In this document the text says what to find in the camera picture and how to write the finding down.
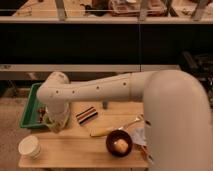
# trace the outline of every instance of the wooden table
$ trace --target wooden table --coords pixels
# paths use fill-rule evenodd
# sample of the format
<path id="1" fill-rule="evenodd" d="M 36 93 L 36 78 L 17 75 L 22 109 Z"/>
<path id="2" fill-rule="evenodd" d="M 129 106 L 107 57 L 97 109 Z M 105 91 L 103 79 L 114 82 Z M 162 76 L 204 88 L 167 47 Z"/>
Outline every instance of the wooden table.
<path id="1" fill-rule="evenodd" d="M 80 126 L 75 115 L 89 107 L 95 107 L 98 117 Z M 42 148 L 37 159 L 21 156 L 20 167 L 25 168 L 145 168 L 147 162 L 140 150 L 133 147 L 123 158 L 112 156 L 106 149 L 106 137 L 91 138 L 92 131 L 109 126 L 119 127 L 143 112 L 142 103 L 109 102 L 108 109 L 101 102 L 76 102 L 71 104 L 70 121 L 63 131 L 54 134 L 48 130 L 34 130 L 31 134 L 39 138 Z M 131 133 L 135 127 L 143 127 L 138 122 L 127 129 Z"/>

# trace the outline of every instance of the striped object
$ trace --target striped object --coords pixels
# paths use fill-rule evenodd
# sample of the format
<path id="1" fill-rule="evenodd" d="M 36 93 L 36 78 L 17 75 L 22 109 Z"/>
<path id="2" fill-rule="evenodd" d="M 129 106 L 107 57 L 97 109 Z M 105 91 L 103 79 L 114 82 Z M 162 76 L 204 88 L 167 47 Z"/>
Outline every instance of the striped object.
<path id="1" fill-rule="evenodd" d="M 80 125 L 88 121 L 89 119 L 94 118 L 95 116 L 98 115 L 98 112 L 94 107 L 90 107 L 86 109 L 85 111 L 79 113 L 76 115 L 77 121 Z"/>

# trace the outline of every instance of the floor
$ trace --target floor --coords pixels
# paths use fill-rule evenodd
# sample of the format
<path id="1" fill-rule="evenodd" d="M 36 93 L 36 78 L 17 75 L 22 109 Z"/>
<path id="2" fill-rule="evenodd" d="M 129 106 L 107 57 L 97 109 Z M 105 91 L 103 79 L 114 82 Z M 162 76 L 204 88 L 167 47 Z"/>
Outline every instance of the floor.
<path id="1" fill-rule="evenodd" d="M 18 143 L 30 131 L 19 127 L 19 120 L 24 110 L 29 89 L 21 91 L 14 97 L 12 89 L 4 89 L 0 82 L 0 170 L 5 171 L 42 171 L 45 169 L 23 169 L 18 167 L 20 155 Z M 76 169 L 51 169 L 67 171 Z M 142 169 L 77 169 L 78 171 L 142 171 Z"/>

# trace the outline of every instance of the food item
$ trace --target food item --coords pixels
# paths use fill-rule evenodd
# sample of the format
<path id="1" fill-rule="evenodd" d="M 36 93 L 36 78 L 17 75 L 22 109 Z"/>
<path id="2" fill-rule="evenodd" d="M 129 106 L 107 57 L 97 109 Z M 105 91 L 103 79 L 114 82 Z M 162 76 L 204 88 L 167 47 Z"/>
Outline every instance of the food item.
<path id="1" fill-rule="evenodd" d="M 114 147 L 117 152 L 124 154 L 126 153 L 129 145 L 124 139 L 118 139 L 114 142 Z"/>

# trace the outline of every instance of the paper cup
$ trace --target paper cup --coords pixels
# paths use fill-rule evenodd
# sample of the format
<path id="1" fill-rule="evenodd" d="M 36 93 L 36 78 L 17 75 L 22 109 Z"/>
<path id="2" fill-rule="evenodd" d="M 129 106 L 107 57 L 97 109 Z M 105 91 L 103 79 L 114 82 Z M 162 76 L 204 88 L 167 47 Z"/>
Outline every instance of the paper cup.
<path id="1" fill-rule="evenodd" d="M 18 146 L 19 153 L 23 156 L 36 158 L 39 156 L 41 146 L 36 136 L 30 135 L 25 137 Z"/>

